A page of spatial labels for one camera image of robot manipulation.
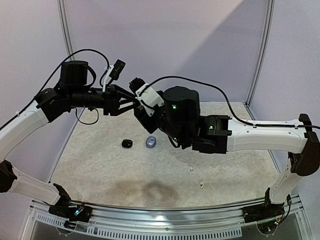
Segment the purple earbud charging case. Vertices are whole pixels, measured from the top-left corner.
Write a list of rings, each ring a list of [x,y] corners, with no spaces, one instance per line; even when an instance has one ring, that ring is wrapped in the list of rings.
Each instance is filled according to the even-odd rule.
[[[153,149],[157,144],[157,140],[154,136],[149,136],[147,137],[146,141],[145,141],[145,146],[148,149]]]

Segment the black earbud charging case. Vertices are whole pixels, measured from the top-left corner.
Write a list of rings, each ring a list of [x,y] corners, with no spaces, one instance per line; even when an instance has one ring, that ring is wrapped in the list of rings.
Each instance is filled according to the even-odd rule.
[[[124,139],[121,142],[121,146],[125,149],[130,149],[133,146],[133,141],[130,139]]]

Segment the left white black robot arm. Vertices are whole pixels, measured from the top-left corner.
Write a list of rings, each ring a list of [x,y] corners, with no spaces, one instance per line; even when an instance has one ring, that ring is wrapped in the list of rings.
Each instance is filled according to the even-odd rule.
[[[57,85],[40,91],[26,109],[0,129],[1,193],[17,193],[40,200],[49,205],[50,214],[70,222],[89,222],[93,208],[85,203],[72,203],[62,186],[45,183],[21,172],[6,157],[37,129],[72,109],[102,109],[105,116],[119,116],[138,105],[134,94],[115,84],[94,88],[87,83],[88,73],[96,77],[86,61],[63,62]]]

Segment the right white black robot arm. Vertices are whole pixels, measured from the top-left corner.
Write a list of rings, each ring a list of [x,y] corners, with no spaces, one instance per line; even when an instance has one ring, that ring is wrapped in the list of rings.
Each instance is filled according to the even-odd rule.
[[[246,223],[273,219],[279,225],[289,215],[290,192],[301,178],[320,167],[320,141],[307,114],[290,121],[242,120],[235,115],[200,114],[199,94],[174,86],[156,91],[143,83],[132,91],[140,102],[134,111],[149,132],[160,130],[173,147],[204,154],[242,150],[278,150],[288,153],[287,164],[275,183],[267,188],[264,202],[243,208]]]

